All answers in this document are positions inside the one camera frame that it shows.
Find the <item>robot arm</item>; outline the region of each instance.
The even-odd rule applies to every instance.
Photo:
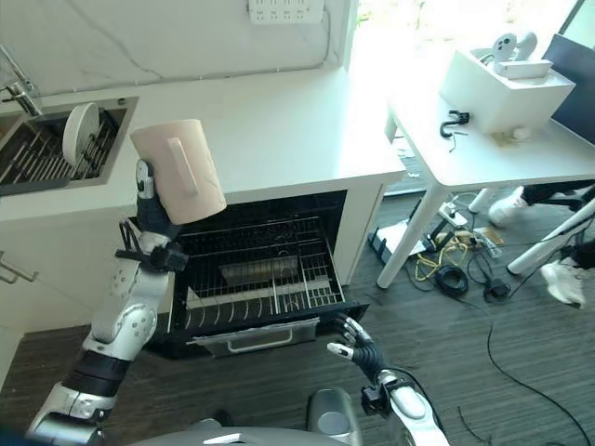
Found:
[[[387,418],[397,444],[448,446],[446,436],[434,420],[430,402],[416,391],[416,384],[399,377],[386,365],[372,337],[358,322],[342,316],[337,324],[347,345],[330,343],[327,349],[354,362],[372,382],[371,387],[362,389],[365,413],[380,413]]]
[[[170,270],[183,269],[186,257],[172,243],[179,227],[172,225],[154,190],[152,167],[137,166],[137,239],[128,222],[120,224],[126,249],[109,293],[94,315],[76,364],[57,383],[33,419],[27,436],[50,444],[100,442],[104,421],[116,402],[130,363],[151,339],[157,310],[165,296]]]

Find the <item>kitchen counter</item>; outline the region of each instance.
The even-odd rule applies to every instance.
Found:
[[[384,119],[374,118],[369,99],[342,68],[72,93],[43,104],[126,97],[139,98],[128,134],[167,121],[202,121],[229,203],[389,184],[405,171],[384,137]],[[17,111],[13,104],[0,108]],[[134,215],[137,159],[126,136],[106,184],[3,197],[0,222],[83,211]]]

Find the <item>black hook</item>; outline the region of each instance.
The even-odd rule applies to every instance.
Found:
[[[465,111],[450,110],[449,115],[456,116],[453,121],[444,121],[440,124],[440,136],[443,138],[450,138],[453,134],[444,130],[447,125],[464,125],[469,122],[470,114]]]

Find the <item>wire rack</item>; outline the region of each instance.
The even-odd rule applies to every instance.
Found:
[[[0,187],[20,183],[60,182],[98,177],[105,165],[117,124],[104,111],[99,131],[92,135],[75,166],[62,155],[64,122],[55,125],[25,124],[3,148],[0,159]]]
[[[186,235],[192,311],[211,327],[297,313],[344,301],[317,217]]]

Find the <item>stainless steel sink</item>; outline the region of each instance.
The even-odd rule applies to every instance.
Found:
[[[98,102],[99,132],[75,166],[62,156],[62,137],[70,111],[79,104],[44,108],[37,118],[0,117],[0,196],[107,181],[126,134],[137,98]]]

